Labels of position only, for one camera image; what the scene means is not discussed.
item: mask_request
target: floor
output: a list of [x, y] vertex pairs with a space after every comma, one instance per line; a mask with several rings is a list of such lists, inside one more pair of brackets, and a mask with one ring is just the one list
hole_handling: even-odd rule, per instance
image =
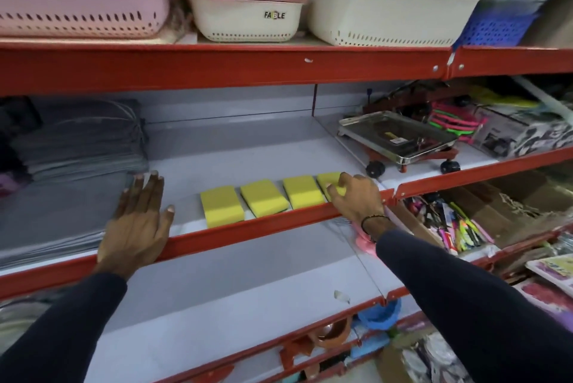
[[370, 360], [365, 364], [356, 366], [342, 377], [332, 377], [325, 380], [327, 383], [382, 383], [382, 379], [376, 369], [376, 362]]

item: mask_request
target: stacked gray cloth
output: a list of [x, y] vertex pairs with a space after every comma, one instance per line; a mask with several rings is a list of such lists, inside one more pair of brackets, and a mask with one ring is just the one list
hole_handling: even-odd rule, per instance
[[42, 126], [11, 141], [35, 182], [145, 172], [146, 136], [135, 100], [37, 107]]
[[0, 198], [0, 270], [96, 249], [132, 177], [32, 183]]

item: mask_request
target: sponge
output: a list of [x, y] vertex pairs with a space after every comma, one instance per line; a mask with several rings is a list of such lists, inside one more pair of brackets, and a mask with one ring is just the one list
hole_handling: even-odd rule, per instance
[[330, 184], [334, 184], [336, 186], [336, 190], [340, 196], [344, 196], [346, 194], [346, 187], [340, 187], [338, 185], [338, 179], [340, 178], [340, 172], [329, 172], [329, 173], [320, 173], [316, 176], [316, 180], [319, 182], [320, 188], [323, 190], [326, 199], [330, 202], [330, 194], [326, 191], [326, 188]]
[[241, 194], [255, 217], [268, 216], [288, 209], [288, 201], [271, 180], [243, 185]]
[[207, 227], [228, 225], [245, 220], [245, 211], [232, 185], [225, 185], [201, 193], [201, 203]]
[[285, 178], [283, 186], [293, 209], [324, 204], [324, 197], [310, 175]]

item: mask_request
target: dark blue sleeve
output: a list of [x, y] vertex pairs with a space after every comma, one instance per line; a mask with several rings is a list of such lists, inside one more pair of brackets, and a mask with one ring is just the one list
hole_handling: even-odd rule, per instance
[[0, 381], [81, 383], [97, 340], [126, 291], [125, 280], [115, 274], [82, 280], [0, 357]]
[[573, 382], [573, 334], [503, 280], [398, 230], [376, 254], [476, 383]]

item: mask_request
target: bracelet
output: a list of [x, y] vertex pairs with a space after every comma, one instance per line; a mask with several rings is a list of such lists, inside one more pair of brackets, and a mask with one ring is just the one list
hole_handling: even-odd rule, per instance
[[390, 218], [388, 216], [385, 216], [383, 214], [372, 214], [371, 216], [366, 216], [364, 219], [362, 219], [361, 223], [360, 223], [360, 228], [362, 229], [362, 231], [364, 231], [364, 233], [366, 235], [370, 235], [368, 232], [366, 232], [366, 230], [364, 229], [364, 222], [368, 219], [372, 219], [374, 217], [383, 217], [384, 219], [388, 219], [390, 220]]

